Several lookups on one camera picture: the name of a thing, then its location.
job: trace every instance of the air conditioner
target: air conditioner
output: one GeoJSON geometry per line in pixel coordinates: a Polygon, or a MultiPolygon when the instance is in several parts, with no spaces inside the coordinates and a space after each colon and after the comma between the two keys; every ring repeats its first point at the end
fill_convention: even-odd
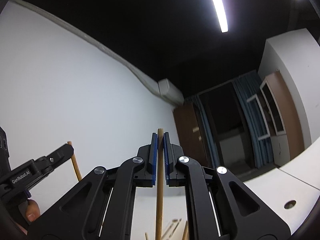
{"type": "Polygon", "coordinates": [[[167,78],[158,82],[159,91],[162,98],[174,105],[183,105],[183,94],[167,78]]]}

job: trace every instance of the fingernail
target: fingernail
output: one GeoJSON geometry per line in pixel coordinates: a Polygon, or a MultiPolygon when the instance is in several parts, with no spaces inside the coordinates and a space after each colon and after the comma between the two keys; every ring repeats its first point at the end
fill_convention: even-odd
{"type": "Polygon", "coordinates": [[[36,216],[35,216],[35,214],[29,214],[29,215],[27,215],[27,218],[30,222],[33,222],[36,219],[36,216]]]}

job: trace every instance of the wooden dowel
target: wooden dowel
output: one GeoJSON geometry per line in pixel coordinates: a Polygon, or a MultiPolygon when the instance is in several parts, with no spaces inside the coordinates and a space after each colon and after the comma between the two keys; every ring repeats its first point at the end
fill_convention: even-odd
{"type": "Polygon", "coordinates": [[[186,224],[184,226],[184,231],[182,235],[182,240],[188,240],[189,239],[189,227],[188,227],[188,221],[186,221],[186,224]]]}
{"type": "Polygon", "coordinates": [[[169,230],[173,227],[174,222],[172,220],[171,224],[169,225],[168,229],[164,232],[164,234],[161,236],[161,239],[164,239],[164,237],[167,235],[167,233],[169,232],[169,230]]]}
{"type": "Polygon", "coordinates": [[[169,238],[171,238],[171,237],[173,236],[173,234],[174,234],[174,232],[176,231],[176,229],[177,229],[178,225],[180,224],[181,220],[182,220],[182,219],[180,218],[179,221],[177,222],[176,226],[174,227],[172,233],[169,235],[169,238]]]}
{"type": "Polygon", "coordinates": [[[72,161],[73,168],[75,169],[75,173],[76,173],[77,179],[78,179],[78,181],[81,181],[82,177],[81,177],[81,173],[80,173],[80,170],[79,170],[79,167],[78,167],[78,163],[77,163],[77,160],[76,160],[76,156],[75,156],[74,153],[71,156],[71,161],[72,161]]]}
{"type": "Polygon", "coordinates": [[[157,203],[156,203],[156,240],[161,240],[163,212],[163,129],[158,129],[157,165],[157,203]]]}

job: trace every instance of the ceiling light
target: ceiling light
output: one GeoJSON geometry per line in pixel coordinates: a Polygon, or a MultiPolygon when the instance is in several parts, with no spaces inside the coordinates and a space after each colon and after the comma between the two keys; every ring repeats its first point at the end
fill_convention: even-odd
{"type": "Polygon", "coordinates": [[[214,7],[216,8],[221,31],[225,33],[228,31],[228,23],[227,23],[227,17],[224,11],[222,0],[212,0],[212,1],[214,4],[214,7]]]}

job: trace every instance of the metal pivot screw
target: metal pivot screw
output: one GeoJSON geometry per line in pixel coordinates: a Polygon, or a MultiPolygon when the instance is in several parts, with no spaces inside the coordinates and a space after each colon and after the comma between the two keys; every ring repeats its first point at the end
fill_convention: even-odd
{"type": "Polygon", "coordinates": [[[181,163],[187,163],[189,161],[189,158],[187,156],[181,156],[179,158],[179,162],[181,163]]]}
{"type": "Polygon", "coordinates": [[[219,166],[217,168],[217,172],[220,173],[220,174],[225,174],[225,173],[227,173],[227,168],[225,168],[223,166],[219,166]]]}
{"type": "Polygon", "coordinates": [[[97,175],[100,175],[100,174],[104,173],[104,167],[96,167],[94,169],[94,173],[97,174],[97,175]]]}
{"type": "Polygon", "coordinates": [[[143,159],[138,156],[138,157],[134,157],[134,158],[132,159],[132,161],[133,161],[134,163],[142,163],[142,162],[143,162],[143,159]]]}

